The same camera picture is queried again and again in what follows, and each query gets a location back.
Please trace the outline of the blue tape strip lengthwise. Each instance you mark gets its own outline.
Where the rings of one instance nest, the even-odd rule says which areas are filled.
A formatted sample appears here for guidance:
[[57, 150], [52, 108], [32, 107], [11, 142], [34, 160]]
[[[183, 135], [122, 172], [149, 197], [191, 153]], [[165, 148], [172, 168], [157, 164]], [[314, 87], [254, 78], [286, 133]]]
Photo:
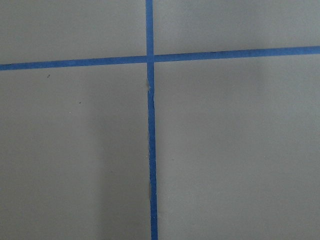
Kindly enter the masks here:
[[146, 8], [146, 64], [149, 90], [148, 99], [148, 143], [149, 143], [149, 182], [150, 182], [150, 231], [151, 239], [158, 237], [157, 206], [157, 160], [156, 160], [156, 123], [155, 123], [155, 54], [153, 1], [145, 2]]

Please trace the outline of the blue tape strip crosswise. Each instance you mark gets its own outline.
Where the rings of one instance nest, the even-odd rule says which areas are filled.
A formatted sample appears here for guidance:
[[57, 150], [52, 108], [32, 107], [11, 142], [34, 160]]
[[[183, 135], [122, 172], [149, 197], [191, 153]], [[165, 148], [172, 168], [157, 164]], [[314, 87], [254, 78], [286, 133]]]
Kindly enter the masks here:
[[149, 63], [149, 62], [161, 63], [161, 62], [256, 58], [256, 57], [273, 57], [273, 56], [277, 57], [277, 56], [317, 55], [319, 53], [320, 53], [319, 46], [281, 47], [281, 48], [265, 48], [265, 49], [156, 54], [153, 56], [148, 56], [148, 55], [120, 56], [120, 57], [106, 57], [106, 58], [87, 58], [87, 59], [10, 63], [10, 64], [2, 64], [0, 66], [0, 70], [13, 71], [13, 70], [29, 70], [29, 69], [143, 64], [143, 63]]

